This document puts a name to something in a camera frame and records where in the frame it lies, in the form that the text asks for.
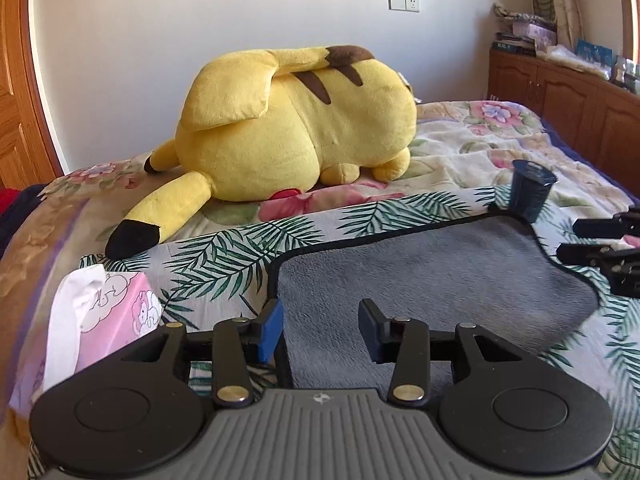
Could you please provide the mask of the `yellow Pikachu plush toy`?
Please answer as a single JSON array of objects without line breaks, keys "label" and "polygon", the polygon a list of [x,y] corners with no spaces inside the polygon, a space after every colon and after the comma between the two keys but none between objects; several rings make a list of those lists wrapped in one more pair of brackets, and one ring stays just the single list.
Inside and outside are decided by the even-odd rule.
[{"label": "yellow Pikachu plush toy", "polygon": [[105,246],[127,259],[177,233],[209,200],[261,202],[317,184],[402,177],[416,101],[400,73],[359,46],[231,52],[206,64],[148,174],[180,176],[140,200]]}]

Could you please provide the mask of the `floral bed quilt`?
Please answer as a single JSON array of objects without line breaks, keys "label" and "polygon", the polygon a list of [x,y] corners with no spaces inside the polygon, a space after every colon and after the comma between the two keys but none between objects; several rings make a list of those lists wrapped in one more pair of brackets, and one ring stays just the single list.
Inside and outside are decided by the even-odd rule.
[{"label": "floral bed quilt", "polygon": [[[558,179],[536,232],[547,252],[573,239],[576,218],[605,218],[630,205],[627,185],[565,154],[528,108],[490,101],[418,109],[411,162],[398,181],[369,177],[334,188],[252,204],[210,202],[165,244],[122,260],[143,272],[164,318],[208,330],[259,311],[266,267],[287,250],[482,214],[505,204],[512,164],[529,159]],[[103,261],[124,215],[167,181],[144,157],[79,169],[50,183],[1,260],[1,474],[40,473],[29,455],[29,402],[39,386],[51,304],[66,274]]]}]

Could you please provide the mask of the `pink storage box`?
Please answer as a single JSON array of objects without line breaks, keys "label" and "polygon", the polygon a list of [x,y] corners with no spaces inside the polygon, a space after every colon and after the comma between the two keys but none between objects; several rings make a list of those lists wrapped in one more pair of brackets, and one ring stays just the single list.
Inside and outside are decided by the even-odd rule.
[{"label": "pink storage box", "polygon": [[554,30],[534,23],[514,22],[512,30],[515,36],[533,40],[537,51],[545,51],[548,47],[558,44],[558,37]]}]

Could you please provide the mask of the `palm leaf pattern cloth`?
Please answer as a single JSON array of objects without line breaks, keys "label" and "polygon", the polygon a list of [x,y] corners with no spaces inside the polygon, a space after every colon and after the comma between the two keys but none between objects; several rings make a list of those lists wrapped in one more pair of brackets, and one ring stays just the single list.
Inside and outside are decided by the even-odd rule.
[{"label": "palm leaf pattern cloth", "polygon": [[639,254],[488,186],[179,240],[163,325],[46,392],[47,479],[634,479]]}]

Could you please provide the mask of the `stack of dark books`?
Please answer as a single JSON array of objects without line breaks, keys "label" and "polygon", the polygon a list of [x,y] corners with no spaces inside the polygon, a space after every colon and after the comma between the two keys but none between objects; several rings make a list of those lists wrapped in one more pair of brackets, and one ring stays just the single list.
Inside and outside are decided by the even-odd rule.
[{"label": "stack of dark books", "polygon": [[508,32],[497,32],[491,49],[533,58],[536,56],[535,41],[532,38],[514,36]]}]

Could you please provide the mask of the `grey microfiber towel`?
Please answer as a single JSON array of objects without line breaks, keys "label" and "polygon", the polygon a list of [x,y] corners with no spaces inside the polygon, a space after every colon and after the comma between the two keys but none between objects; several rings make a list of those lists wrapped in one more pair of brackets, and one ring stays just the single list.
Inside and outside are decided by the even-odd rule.
[{"label": "grey microfiber towel", "polygon": [[284,307],[281,385],[379,393],[393,367],[370,359],[358,328],[363,299],[433,330],[474,323],[535,356],[599,307],[594,286],[553,263],[533,228],[507,214],[291,252],[271,263],[268,294]]}]

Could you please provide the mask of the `pink tissue box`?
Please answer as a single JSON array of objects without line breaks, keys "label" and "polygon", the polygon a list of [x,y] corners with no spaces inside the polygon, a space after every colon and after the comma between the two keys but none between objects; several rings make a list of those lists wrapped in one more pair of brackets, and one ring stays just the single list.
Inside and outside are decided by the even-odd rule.
[{"label": "pink tissue box", "polygon": [[70,272],[52,302],[43,390],[151,333],[162,314],[142,272],[108,272],[102,264]]}]

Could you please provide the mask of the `dark blue plastic cup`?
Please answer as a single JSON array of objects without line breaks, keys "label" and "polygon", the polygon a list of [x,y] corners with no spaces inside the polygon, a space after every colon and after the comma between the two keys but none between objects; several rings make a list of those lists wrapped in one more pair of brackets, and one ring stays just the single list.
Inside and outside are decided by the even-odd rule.
[{"label": "dark blue plastic cup", "polygon": [[556,182],[555,174],[538,162],[514,159],[508,211],[535,223]]}]

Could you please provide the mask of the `beige patterned curtain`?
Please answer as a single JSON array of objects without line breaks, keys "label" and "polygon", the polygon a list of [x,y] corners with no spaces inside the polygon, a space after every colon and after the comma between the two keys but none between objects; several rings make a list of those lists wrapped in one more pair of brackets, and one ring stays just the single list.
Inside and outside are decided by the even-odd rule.
[{"label": "beige patterned curtain", "polygon": [[554,5],[559,43],[574,50],[584,38],[578,0],[554,0]]}]

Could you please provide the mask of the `white wall socket plate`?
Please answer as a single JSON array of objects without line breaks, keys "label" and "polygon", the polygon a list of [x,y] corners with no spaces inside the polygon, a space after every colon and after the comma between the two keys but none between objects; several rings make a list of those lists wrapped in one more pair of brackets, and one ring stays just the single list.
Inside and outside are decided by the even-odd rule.
[{"label": "white wall socket plate", "polygon": [[420,0],[387,0],[391,11],[413,12],[420,11]]}]

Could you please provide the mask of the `blue gift box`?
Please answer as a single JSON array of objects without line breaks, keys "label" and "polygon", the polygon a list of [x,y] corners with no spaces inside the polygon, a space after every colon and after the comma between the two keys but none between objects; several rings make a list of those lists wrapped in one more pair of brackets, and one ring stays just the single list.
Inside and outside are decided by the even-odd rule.
[{"label": "blue gift box", "polygon": [[592,64],[598,64],[608,68],[612,68],[614,65],[614,54],[610,48],[592,44],[583,39],[577,41],[575,53],[583,60]]}]

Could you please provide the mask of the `crumpled plastic bag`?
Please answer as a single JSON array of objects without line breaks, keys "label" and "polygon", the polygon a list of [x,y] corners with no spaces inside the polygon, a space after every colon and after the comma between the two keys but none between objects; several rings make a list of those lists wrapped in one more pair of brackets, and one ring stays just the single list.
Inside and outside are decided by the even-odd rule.
[{"label": "crumpled plastic bag", "polygon": [[543,61],[559,65],[575,72],[597,76],[603,80],[611,78],[611,69],[595,62],[584,60],[562,44],[548,46],[544,50],[536,52],[537,58]]}]

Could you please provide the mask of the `red blanket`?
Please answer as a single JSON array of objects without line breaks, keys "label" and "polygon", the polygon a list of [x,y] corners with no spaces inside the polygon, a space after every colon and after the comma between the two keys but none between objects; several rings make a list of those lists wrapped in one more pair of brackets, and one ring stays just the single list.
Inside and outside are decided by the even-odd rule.
[{"label": "red blanket", "polygon": [[17,197],[20,196],[20,194],[21,191],[16,190],[15,188],[2,188],[0,190],[0,214],[4,214],[9,206],[17,200]]}]

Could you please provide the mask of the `wooden sideboard cabinet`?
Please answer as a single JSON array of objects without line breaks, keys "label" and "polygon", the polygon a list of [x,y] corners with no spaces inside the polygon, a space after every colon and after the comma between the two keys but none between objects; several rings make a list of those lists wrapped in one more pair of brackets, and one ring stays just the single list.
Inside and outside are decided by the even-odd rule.
[{"label": "wooden sideboard cabinet", "polygon": [[578,155],[639,194],[638,96],[593,75],[495,49],[487,96],[527,106]]}]

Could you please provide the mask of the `dark blue blanket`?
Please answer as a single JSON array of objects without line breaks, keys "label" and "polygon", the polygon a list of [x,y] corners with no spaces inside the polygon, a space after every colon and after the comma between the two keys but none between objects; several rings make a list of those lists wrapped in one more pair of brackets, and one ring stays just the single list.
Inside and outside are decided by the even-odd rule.
[{"label": "dark blue blanket", "polygon": [[15,233],[43,201],[41,192],[46,186],[34,184],[21,190],[17,200],[1,215],[0,256],[3,256]]}]

